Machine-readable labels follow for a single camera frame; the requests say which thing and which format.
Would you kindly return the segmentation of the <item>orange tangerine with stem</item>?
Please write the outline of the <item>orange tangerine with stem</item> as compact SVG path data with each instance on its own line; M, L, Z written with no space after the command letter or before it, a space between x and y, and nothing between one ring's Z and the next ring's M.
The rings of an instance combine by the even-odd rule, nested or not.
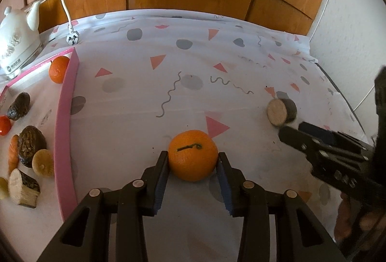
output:
M176 177L187 182L207 178L215 169L218 148L207 133L184 131L169 143L169 165Z

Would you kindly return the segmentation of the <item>small tan longan fruit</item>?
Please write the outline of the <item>small tan longan fruit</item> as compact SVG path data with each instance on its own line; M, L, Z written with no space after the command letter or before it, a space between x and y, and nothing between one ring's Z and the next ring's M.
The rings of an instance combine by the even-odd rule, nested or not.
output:
M33 156L32 168L38 176L52 177L54 175L54 160L51 152L47 149L38 150Z

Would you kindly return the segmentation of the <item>dark brown round fruit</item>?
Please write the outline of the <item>dark brown round fruit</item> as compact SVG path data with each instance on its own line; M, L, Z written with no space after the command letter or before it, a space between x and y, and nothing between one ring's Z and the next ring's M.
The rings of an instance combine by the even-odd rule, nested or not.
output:
M26 126L19 134L18 157L20 162L32 168L33 156L42 149L47 149L47 142L42 132L35 126Z

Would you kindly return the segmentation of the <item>small tan round fruit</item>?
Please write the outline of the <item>small tan round fruit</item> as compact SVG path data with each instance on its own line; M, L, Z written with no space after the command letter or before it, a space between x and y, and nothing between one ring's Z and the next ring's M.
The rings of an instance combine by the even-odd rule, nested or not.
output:
M7 179L0 178L0 200L6 199L9 196L8 192L8 181Z

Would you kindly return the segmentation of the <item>dark brown wrinkled fruit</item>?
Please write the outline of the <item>dark brown wrinkled fruit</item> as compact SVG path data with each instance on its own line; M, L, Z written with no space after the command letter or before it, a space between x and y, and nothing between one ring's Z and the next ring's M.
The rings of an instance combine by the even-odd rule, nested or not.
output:
M8 108L7 117L13 121L24 117L29 111L30 101L30 95L27 92L21 92Z

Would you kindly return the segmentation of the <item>red tomato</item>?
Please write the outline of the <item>red tomato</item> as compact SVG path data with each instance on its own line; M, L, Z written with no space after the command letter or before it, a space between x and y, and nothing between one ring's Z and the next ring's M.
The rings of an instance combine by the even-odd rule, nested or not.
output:
M12 127L12 123L8 116L0 116L0 136L5 136L8 134Z

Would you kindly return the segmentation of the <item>patterned white tablecloth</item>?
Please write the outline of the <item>patterned white tablecloth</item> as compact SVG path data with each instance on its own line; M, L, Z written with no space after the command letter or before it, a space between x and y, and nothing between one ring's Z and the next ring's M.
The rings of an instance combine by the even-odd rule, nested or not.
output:
M121 11L75 23L80 63L72 102L71 166L80 201L120 189L155 164L179 133L206 132L233 167L269 191L293 189L333 236L339 192L313 178L266 115L293 100L309 122L367 142L307 37L217 15ZM22 261L37 261L62 224L55 178L40 178L35 209L1 201L1 231ZM149 261L236 261L242 218L226 211L215 174L169 177L159 213L144 218Z

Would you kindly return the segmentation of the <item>pink-edged white tray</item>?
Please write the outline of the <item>pink-edged white tray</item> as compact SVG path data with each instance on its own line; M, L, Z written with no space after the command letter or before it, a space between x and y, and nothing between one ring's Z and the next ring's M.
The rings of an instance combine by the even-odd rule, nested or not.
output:
M70 59L62 84L52 82L48 74L51 61L58 56ZM19 166L40 185L36 208L16 205L11 198L1 201L1 240L24 261L37 260L77 206L70 156L70 112L78 66L75 48L68 48L41 58L17 78L1 85L2 114L19 93L27 92L31 97L28 114L1 137L1 176L8 174L10 140L26 126L35 126L42 132L55 166L54 176L50 178L39 177L32 169Z

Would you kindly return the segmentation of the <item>orange carrot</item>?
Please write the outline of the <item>orange carrot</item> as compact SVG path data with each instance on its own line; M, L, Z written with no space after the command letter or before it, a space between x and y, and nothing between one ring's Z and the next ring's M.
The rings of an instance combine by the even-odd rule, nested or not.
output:
M19 157L18 157L18 135L13 135L10 140L10 145L8 147L8 174L10 175L14 169L18 167Z

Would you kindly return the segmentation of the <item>white ceramic electric kettle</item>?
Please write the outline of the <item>white ceramic electric kettle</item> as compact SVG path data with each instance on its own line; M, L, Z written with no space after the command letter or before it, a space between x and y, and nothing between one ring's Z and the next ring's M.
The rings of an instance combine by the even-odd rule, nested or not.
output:
M1 69L9 79L31 59L41 46L39 36L39 6L36 1L29 12L5 8L1 21Z

